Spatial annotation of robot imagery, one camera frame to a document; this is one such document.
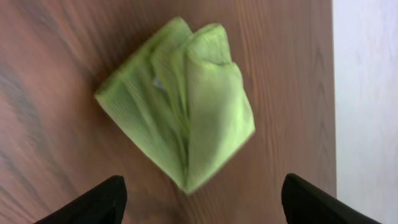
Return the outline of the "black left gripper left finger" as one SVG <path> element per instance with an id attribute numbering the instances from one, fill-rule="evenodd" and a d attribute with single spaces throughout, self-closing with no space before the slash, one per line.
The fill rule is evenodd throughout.
<path id="1" fill-rule="evenodd" d="M 121 224 L 126 202 L 124 177 L 114 175 L 35 224 Z"/>

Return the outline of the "green cloth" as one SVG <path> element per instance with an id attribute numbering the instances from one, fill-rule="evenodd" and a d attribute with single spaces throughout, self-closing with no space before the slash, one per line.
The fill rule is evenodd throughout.
<path id="1" fill-rule="evenodd" d="M 124 134 L 186 194 L 254 134 L 243 76 L 219 23 L 172 19 L 96 90 Z"/>

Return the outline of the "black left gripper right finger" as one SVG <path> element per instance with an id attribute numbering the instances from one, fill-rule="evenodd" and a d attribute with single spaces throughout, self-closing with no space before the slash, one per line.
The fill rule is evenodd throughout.
<path id="1" fill-rule="evenodd" d="M 285 176 L 281 200 L 288 224 L 379 224 L 293 173 Z"/>

